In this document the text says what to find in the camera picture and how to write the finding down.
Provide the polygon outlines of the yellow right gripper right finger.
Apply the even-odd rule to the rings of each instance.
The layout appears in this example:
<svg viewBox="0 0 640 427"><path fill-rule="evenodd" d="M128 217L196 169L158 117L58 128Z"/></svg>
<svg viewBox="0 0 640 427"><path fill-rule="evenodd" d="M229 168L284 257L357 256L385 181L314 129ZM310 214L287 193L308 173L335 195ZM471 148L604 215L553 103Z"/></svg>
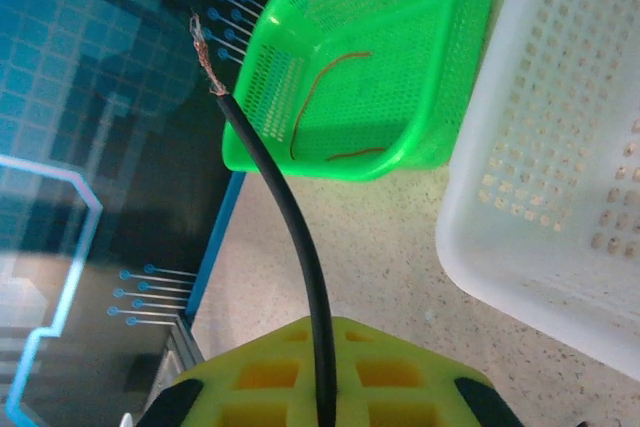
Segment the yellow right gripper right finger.
<svg viewBox="0 0 640 427"><path fill-rule="evenodd" d="M335 319L338 426L518 426L481 372L346 317Z"/></svg>

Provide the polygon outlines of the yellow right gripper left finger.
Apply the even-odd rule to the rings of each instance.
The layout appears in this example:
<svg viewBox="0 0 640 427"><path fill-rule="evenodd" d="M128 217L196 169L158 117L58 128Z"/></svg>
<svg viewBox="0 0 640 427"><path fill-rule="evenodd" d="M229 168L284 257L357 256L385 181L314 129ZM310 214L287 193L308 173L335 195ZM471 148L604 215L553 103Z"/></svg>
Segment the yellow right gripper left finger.
<svg viewBox="0 0 640 427"><path fill-rule="evenodd" d="M201 362L163 390L144 426L316 426L310 320Z"/></svg>

